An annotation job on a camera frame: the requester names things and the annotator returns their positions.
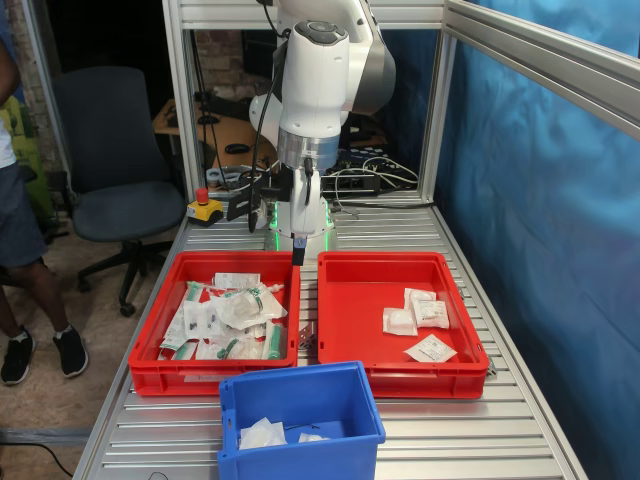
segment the office chair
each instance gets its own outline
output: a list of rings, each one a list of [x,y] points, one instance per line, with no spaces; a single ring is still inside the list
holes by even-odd
[[[129,264],[120,290],[120,313],[135,312],[127,295],[147,262],[162,265],[171,242],[141,239],[178,225],[185,202],[168,182],[169,169],[155,141],[141,71],[95,67],[53,81],[71,186],[79,194],[73,226],[92,242],[121,242],[122,251],[78,273],[78,289],[90,290],[88,275]]]

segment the cable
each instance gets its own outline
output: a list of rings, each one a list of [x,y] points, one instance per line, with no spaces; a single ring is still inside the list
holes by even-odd
[[[371,173],[373,175],[378,175],[383,180],[385,180],[389,185],[391,185],[394,188],[397,188],[397,185],[395,185],[393,182],[391,182],[391,180],[387,179],[386,177],[395,178],[396,180],[400,180],[402,182],[407,182],[407,183],[411,183],[411,184],[418,183],[418,182],[415,182],[413,180],[407,180],[406,178],[399,177],[399,176],[394,175],[392,173],[376,172],[375,170],[369,170],[369,169],[366,169],[366,168],[344,168],[344,169],[340,170],[339,172],[334,172],[334,173],[332,173],[330,175],[325,175],[325,176],[327,176],[327,177],[335,177],[338,173],[342,173],[342,172],[367,172],[367,173]]]
[[[51,456],[55,460],[55,462],[58,465],[58,467],[60,467],[60,470],[62,470],[64,473],[66,473],[70,477],[73,477],[73,474],[69,473],[69,471],[67,471],[67,469],[62,466],[62,464],[58,460],[58,457],[56,457],[56,454],[53,453],[53,451],[49,447],[47,447],[46,445],[42,445],[41,443],[9,443],[9,442],[0,442],[0,445],[5,446],[5,447],[41,447],[41,448],[44,448],[47,452],[49,452],[51,454]]]
[[[400,167],[400,168],[401,168],[401,169],[403,169],[404,171],[409,172],[411,175],[413,175],[414,177],[416,177],[416,180],[418,180],[418,175],[417,175],[415,172],[413,172],[413,171],[409,170],[407,167],[405,167],[405,166],[403,166],[403,165],[400,165],[400,164],[399,164],[398,162],[396,162],[395,160],[391,160],[390,158],[387,158],[387,157],[372,157],[372,158],[368,159],[367,161],[365,161],[365,162],[362,164],[362,168],[367,168],[367,163],[372,162],[372,161],[374,161],[374,160],[385,160],[385,161],[387,161],[387,162],[393,163],[396,167]],[[406,180],[406,181],[407,181],[407,182],[410,182],[410,183],[418,183],[418,182],[413,182],[413,181],[411,181],[411,180]]]
[[[349,215],[353,215],[353,216],[354,216],[354,217],[356,217],[358,220],[360,220],[360,215],[359,215],[359,214],[357,214],[357,213],[353,213],[353,212],[350,212],[349,210],[347,210],[346,208],[344,208],[344,207],[342,206],[342,203],[340,203],[340,197],[338,196],[338,179],[340,178],[340,174],[341,174],[342,172],[344,172],[344,170],[340,170],[339,172],[337,172],[337,175],[336,175],[336,201],[338,202],[338,205],[340,205],[340,209],[341,209],[343,212],[348,213]]]
[[[280,76],[283,74],[284,72],[284,66],[285,66],[285,60],[282,59],[282,62],[280,63],[280,68],[278,69],[277,72],[275,72],[275,75],[273,76],[273,80],[271,80],[271,86],[269,87],[269,92],[267,93],[267,96],[264,99],[264,105],[262,107],[262,113],[260,114],[260,121],[258,122],[258,129],[256,130],[256,146],[253,149],[253,160],[251,162],[251,180],[249,180],[249,215],[247,216],[247,221],[249,224],[249,232],[253,233],[256,229],[256,225],[255,222],[251,221],[251,218],[253,217],[252,215],[252,210],[253,210],[253,184],[255,182],[255,176],[256,176],[256,167],[257,167],[257,163],[258,163],[258,150],[260,150],[260,135],[262,133],[262,124],[264,122],[264,117],[267,113],[267,108],[269,106],[269,99],[271,99],[271,95],[273,95],[273,89],[276,86],[276,83],[278,83],[278,80],[280,78]]]
[[[278,29],[273,24],[273,22],[271,21],[271,17],[269,16],[269,11],[267,10],[267,4],[263,3],[262,6],[264,7],[264,14],[267,16],[267,21],[269,22],[269,25],[271,25],[271,29],[275,32],[276,36],[280,38],[289,38],[284,34],[284,32],[283,33],[278,32]]]
[[[200,90],[200,101],[202,102],[200,104],[200,108],[202,110],[202,114],[207,117],[207,116],[211,116],[211,113],[209,112],[209,105],[207,104],[207,99],[205,98],[205,88],[204,88],[204,76],[202,75],[202,64],[200,63],[200,54],[198,53],[198,45],[196,43],[196,35],[195,35],[195,31],[191,30],[190,31],[191,34],[191,50],[193,50],[193,60],[194,60],[194,66],[195,66],[195,71],[196,71],[196,80],[198,82],[198,90]],[[227,190],[229,190],[229,185],[227,184],[227,179],[224,175],[224,168],[222,168],[222,161],[220,160],[220,151],[218,150],[218,139],[216,138],[216,129],[213,128],[213,123],[209,124],[211,126],[211,134],[213,135],[213,145],[216,149],[216,156],[213,159],[214,163],[216,158],[218,159],[218,167],[220,167],[220,176],[222,177],[222,184],[224,185],[224,188],[226,188]],[[204,154],[206,157],[206,152],[207,152],[207,125],[204,124],[202,127],[203,131],[204,131]]]
[[[338,202],[338,205],[346,205],[347,207],[364,207],[364,208],[389,208],[393,210],[413,210],[416,208],[428,208],[435,206],[435,202],[426,203],[408,203],[406,205],[394,205],[392,203],[360,203],[360,202]]]
[[[268,171],[271,171],[271,169],[272,169],[273,167],[275,167],[276,165],[278,165],[279,163],[280,163],[280,160],[277,160],[277,161],[276,161],[276,162],[274,162],[274,164],[273,164],[273,165],[271,165],[267,170],[268,170]],[[262,175],[260,175],[258,178],[256,178],[256,181],[260,180],[261,178],[262,178]],[[249,187],[250,187],[250,184],[248,184],[248,183],[247,183],[244,187],[235,188],[235,189],[233,189],[233,190],[229,190],[229,191],[230,191],[230,192],[239,192],[240,190],[244,190],[245,188],[249,188]]]

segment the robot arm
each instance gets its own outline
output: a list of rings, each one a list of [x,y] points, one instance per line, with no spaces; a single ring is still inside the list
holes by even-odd
[[[320,174],[336,163],[341,126],[348,112],[372,114],[387,103],[395,63],[366,0],[273,2],[279,32],[291,33],[282,88],[269,101],[262,134],[293,171],[290,227],[294,263],[301,265],[319,214]],[[264,102],[262,96],[251,103],[254,127]]]

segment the floor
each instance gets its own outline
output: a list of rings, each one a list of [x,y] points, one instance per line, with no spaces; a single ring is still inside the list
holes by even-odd
[[[70,235],[55,239],[44,259],[60,282],[69,321],[84,338],[89,367],[80,377],[65,379],[47,317],[23,290],[5,287],[18,322],[33,335],[37,349],[29,377],[15,387],[0,386],[0,438],[16,441],[30,434],[53,438],[49,446],[63,466],[73,472],[160,269],[149,266],[146,278],[136,278],[129,295],[136,313],[124,318],[119,313],[118,292],[126,266],[89,277],[90,292],[76,289],[79,270],[117,253],[120,246],[82,240],[73,234],[70,223],[62,230]],[[145,243],[171,240],[176,232],[177,229]],[[6,344],[7,338],[0,333],[2,357]],[[41,448],[0,447],[0,466],[5,480],[67,478]]]

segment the black cable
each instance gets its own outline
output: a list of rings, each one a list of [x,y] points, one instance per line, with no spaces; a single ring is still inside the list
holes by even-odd
[[[284,72],[284,59],[280,63],[280,68],[273,75],[273,80],[271,80],[271,86],[269,87],[269,92],[264,99],[264,105],[262,107],[262,113],[260,114],[260,121],[258,122],[258,129],[256,130],[256,143],[255,148],[253,149],[253,160],[251,162],[251,179],[249,180],[249,215],[247,216],[247,221],[249,223],[249,232],[253,233],[256,229],[256,221],[252,221],[253,218],[253,184],[255,182],[256,177],[256,169],[258,164],[258,151],[260,150],[260,135],[262,133],[262,123],[264,122],[264,117],[267,113],[267,107],[269,106],[269,99],[271,95],[273,95],[273,89],[278,83],[278,80],[282,73]]]
[[[278,29],[276,28],[276,26],[273,24],[273,22],[271,21],[271,17],[269,16],[269,11],[267,10],[267,4],[263,3],[262,6],[264,7],[264,14],[267,16],[267,21],[269,22],[269,25],[271,25],[271,29],[275,32],[276,36],[280,37],[280,38],[288,38],[284,32],[283,33],[278,33]]]
[[[196,43],[196,35],[195,31],[191,30],[189,32],[191,34],[191,49],[193,50],[193,61],[196,71],[196,80],[198,82],[198,90],[200,91],[200,109],[202,110],[202,114],[205,117],[211,116],[211,112],[209,111],[209,105],[207,104],[206,91],[204,87],[204,76],[202,74],[202,64],[200,63],[200,54],[198,53],[198,45]],[[209,123],[211,126],[211,134],[213,135],[213,145],[216,149],[216,156],[213,159],[214,163],[216,158],[218,159],[218,167],[220,167],[220,176],[222,177],[222,184],[224,188],[229,190],[229,185],[227,185],[227,179],[224,175],[224,168],[222,168],[222,161],[220,160],[220,151],[218,150],[218,139],[216,138],[216,129],[213,127],[213,123]],[[207,125],[203,125],[204,130],[204,154],[206,159],[206,151],[207,151]]]
[[[53,451],[49,447],[47,447],[46,445],[42,445],[41,443],[9,443],[9,442],[0,442],[0,445],[5,446],[5,447],[41,447],[41,448],[44,448],[47,452],[49,452],[51,454],[51,456],[55,460],[55,462],[58,465],[58,467],[60,467],[60,470],[62,470],[64,473],[66,473],[70,477],[73,477],[73,474],[69,473],[69,471],[67,471],[67,469],[62,466],[62,464],[58,460],[58,457],[56,457],[56,454],[53,453]]]
[[[364,208],[390,208],[395,210],[413,210],[416,208],[428,208],[435,206],[435,202],[426,203],[408,203],[406,205],[394,205],[391,203],[359,203],[359,202],[340,202],[345,207],[364,207]]]

